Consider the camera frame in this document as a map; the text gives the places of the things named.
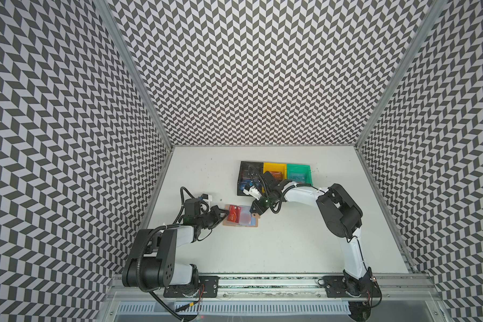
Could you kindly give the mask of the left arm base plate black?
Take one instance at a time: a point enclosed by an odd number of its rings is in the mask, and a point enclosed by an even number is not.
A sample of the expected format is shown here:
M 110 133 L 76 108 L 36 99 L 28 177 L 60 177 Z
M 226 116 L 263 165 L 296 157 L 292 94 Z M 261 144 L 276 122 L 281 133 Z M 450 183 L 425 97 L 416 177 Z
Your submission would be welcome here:
M 198 299 L 216 298 L 219 289 L 219 276 L 201 275 L 189 284 L 170 285 L 164 290 L 164 298 Z

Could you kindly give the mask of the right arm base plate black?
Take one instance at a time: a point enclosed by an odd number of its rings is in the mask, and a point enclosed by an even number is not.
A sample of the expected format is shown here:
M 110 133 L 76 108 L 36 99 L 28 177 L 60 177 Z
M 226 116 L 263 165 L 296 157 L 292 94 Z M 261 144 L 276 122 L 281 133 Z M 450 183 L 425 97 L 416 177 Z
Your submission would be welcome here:
M 356 280 L 351 276 L 323 276 L 322 286 L 328 298 L 380 299 L 382 292 L 379 286 L 370 280 Z

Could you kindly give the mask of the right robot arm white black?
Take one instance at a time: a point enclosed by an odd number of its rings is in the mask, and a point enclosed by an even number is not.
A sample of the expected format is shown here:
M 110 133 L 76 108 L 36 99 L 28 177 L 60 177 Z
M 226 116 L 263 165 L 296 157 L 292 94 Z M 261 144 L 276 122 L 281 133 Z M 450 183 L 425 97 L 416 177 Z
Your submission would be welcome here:
M 249 175 L 254 184 L 244 186 L 244 194 L 254 198 L 251 212 L 263 215 L 267 211 L 280 213 L 285 202 L 300 203 L 319 210 L 327 229 L 339 238 L 343 256 L 342 276 L 323 278 L 327 296 L 334 297 L 341 291 L 348 297 L 365 298 L 371 306 L 372 300 L 381 297 L 377 279 L 366 264 L 360 243 L 363 212 L 340 184 L 316 188 L 309 183 L 285 179 L 282 181 L 270 173 L 261 173 L 253 166 Z

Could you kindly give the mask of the red VIP credit card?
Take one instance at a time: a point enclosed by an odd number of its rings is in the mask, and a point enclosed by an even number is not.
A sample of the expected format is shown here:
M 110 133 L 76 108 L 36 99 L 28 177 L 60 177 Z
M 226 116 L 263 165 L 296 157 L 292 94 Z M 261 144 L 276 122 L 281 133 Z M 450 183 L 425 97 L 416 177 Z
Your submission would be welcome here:
M 241 207 L 237 205 L 230 205 L 229 206 L 229 215 L 227 221 L 234 224 L 239 224 L 240 222 L 240 212 Z

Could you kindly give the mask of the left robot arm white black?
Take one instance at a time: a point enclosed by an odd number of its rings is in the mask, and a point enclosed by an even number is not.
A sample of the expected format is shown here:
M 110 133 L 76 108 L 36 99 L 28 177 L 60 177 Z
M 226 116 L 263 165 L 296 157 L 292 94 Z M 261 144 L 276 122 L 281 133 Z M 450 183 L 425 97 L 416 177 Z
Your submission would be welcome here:
M 178 264 L 177 248 L 201 241 L 201 233 L 213 231 L 229 211 L 212 205 L 207 194 L 194 197 L 184 186 L 180 198 L 181 208 L 172 224 L 137 233 L 122 271 L 123 286 L 143 292 L 176 288 L 187 297 L 201 290 L 197 266 Z

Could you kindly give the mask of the tan leather card holder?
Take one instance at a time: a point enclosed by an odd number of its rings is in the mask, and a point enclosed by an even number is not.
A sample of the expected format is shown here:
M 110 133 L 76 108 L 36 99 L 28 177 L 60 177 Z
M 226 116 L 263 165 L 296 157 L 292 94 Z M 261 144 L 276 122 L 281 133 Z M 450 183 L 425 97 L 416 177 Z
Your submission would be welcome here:
M 242 228 L 257 228 L 258 227 L 258 220 L 259 215 L 252 214 L 250 212 L 250 206 L 240 206 L 240 222 L 239 224 L 230 223 L 227 221 L 228 216 L 225 220 L 223 220 L 222 224 L 225 226 L 232 226 L 232 227 L 242 227 Z

